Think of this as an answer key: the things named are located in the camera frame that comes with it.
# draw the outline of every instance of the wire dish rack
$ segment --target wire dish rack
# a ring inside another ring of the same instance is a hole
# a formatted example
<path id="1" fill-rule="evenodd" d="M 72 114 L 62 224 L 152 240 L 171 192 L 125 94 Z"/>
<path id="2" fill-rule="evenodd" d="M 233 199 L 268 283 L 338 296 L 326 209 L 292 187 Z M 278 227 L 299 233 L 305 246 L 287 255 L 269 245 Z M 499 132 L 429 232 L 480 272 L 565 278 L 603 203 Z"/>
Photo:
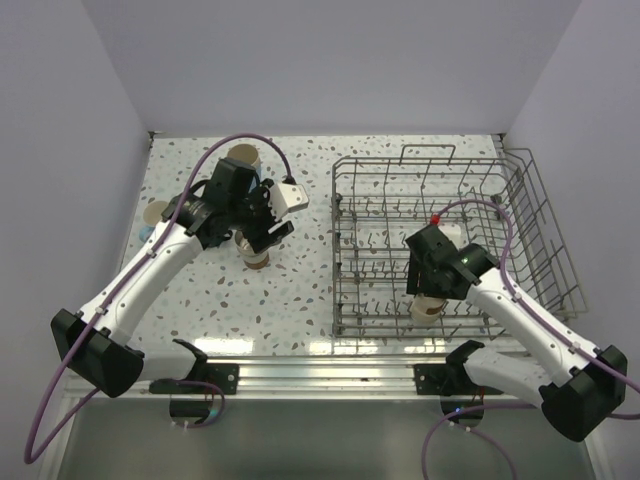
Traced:
<path id="1" fill-rule="evenodd" d="M 500 204 L 514 224 L 507 269 L 529 295 L 563 321 L 587 310 L 569 253 L 529 150 L 499 158 L 456 158 L 454 145 L 405 145 L 399 157 L 345 157 L 332 169 L 333 334 L 343 338 L 468 338 L 508 333 L 464 302 L 449 301 L 431 325 L 414 322 L 406 294 L 407 236 L 431 214 L 462 199 Z M 491 208 L 466 204 L 443 223 L 462 227 L 465 243 L 496 257 L 506 224 Z"/>

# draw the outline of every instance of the white enclosure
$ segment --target white enclosure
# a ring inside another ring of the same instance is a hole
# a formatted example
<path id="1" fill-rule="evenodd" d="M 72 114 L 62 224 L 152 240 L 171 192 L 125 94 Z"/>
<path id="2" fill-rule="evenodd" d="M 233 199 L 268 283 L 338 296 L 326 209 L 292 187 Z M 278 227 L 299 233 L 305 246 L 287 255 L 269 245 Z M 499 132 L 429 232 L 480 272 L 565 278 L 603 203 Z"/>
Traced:
<path id="1" fill-rule="evenodd" d="M 49 321 L 117 271 L 148 131 L 508 132 L 585 286 L 576 329 L 640 378 L 637 1 L 83 1 L 0 5 L 1 478 L 38 476 L 21 458 Z M 640 427 L 596 434 L 598 479 L 637 478 Z"/>

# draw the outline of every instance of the cup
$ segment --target cup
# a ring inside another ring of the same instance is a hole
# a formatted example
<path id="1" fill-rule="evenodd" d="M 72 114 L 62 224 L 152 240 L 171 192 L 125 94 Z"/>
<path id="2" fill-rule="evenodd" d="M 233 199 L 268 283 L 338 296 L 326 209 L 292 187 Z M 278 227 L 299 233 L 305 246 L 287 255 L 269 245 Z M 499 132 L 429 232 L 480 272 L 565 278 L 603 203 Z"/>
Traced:
<path id="1" fill-rule="evenodd" d="M 445 302 L 442 298 L 427 297 L 419 293 L 413 297 L 409 313 L 416 322 L 430 325 L 440 318 Z"/>
<path id="2" fill-rule="evenodd" d="M 258 149 L 253 145 L 250 145 L 248 143 L 240 143 L 234 147 L 231 147 L 227 152 L 227 157 L 251 165 L 256 169 L 256 173 L 258 174 L 258 177 L 260 177 L 260 153 L 258 152 Z M 251 184 L 251 190 L 253 190 L 256 185 L 257 182 L 254 180 Z"/>
<path id="3" fill-rule="evenodd" d="M 260 270 L 269 263 L 269 251 L 265 250 L 262 253 L 255 253 L 249 241 L 244 238 L 242 232 L 236 232 L 233 236 L 233 241 L 236 244 L 238 253 L 244 260 L 244 264 L 252 270 Z"/>
<path id="4" fill-rule="evenodd" d="M 142 221 L 145 223 L 145 226 L 142 227 L 138 233 L 138 238 L 142 242 L 146 242 L 149 239 L 155 226 L 162 220 L 162 212 L 164 212 L 168 206 L 169 204 L 164 200 L 156 200 L 145 207 L 142 212 Z"/>

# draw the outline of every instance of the black mounting bracket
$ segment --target black mounting bracket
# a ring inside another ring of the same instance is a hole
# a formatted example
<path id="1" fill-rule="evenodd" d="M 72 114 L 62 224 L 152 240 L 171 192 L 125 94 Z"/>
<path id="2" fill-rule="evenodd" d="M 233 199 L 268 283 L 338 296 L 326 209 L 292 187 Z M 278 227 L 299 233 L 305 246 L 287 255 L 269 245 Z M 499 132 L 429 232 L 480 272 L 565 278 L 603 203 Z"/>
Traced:
<path id="1" fill-rule="evenodd" d="M 206 363 L 198 372 L 198 381 L 213 383 L 225 395 L 235 395 L 240 378 L 237 363 Z M 211 393 L 206 387 L 178 385 L 173 380 L 156 380 L 149 385 L 149 393 L 155 395 L 193 395 Z"/>
<path id="2" fill-rule="evenodd" d="M 473 395 L 478 393 L 474 383 L 457 383 L 451 379 L 451 369 L 445 363 L 418 363 L 413 366 L 413 380 L 418 395 Z M 485 387 L 485 395 L 502 395 L 495 388 Z"/>

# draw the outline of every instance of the white cable clip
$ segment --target white cable clip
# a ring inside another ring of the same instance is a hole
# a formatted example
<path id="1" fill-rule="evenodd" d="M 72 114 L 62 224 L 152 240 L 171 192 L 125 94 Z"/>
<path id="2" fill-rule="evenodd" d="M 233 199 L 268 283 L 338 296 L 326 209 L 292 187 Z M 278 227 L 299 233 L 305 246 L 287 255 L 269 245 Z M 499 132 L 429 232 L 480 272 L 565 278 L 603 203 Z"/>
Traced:
<path id="1" fill-rule="evenodd" d="M 580 343 L 579 342 L 573 342 L 571 344 L 571 346 L 569 347 L 569 352 L 570 353 L 576 353 L 576 351 L 580 350 Z"/>

